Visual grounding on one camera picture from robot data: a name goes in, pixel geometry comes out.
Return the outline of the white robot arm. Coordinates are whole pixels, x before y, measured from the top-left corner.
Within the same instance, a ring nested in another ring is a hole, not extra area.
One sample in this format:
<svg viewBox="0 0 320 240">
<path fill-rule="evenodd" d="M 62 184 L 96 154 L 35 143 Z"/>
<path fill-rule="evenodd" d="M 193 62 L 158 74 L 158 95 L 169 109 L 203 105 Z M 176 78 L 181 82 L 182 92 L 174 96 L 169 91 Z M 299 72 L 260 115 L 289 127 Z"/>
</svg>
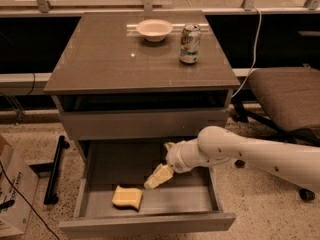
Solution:
<svg viewBox="0 0 320 240">
<path fill-rule="evenodd" d="M 176 173 L 242 160 L 272 175 L 316 193 L 320 192 L 320 148 L 239 136 L 218 126 L 202 129 L 195 139 L 167 143 L 166 163 L 144 183 L 154 189 Z"/>
</svg>

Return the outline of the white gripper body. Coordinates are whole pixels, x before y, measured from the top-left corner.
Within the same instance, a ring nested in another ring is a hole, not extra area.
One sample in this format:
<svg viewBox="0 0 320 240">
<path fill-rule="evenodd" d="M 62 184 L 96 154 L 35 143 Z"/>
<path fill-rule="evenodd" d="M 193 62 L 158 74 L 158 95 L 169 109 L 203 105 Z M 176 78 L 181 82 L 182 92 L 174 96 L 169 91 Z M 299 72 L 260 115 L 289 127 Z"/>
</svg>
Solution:
<svg viewBox="0 0 320 240">
<path fill-rule="evenodd" d="M 192 167 L 187 164 L 186 155 L 192 148 L 190 141 L 181 141 L 175 143 L 175 146 L 167 151 L 166 163 L 175 173 L 186 173 L 192 170 Z"/>
</svg>

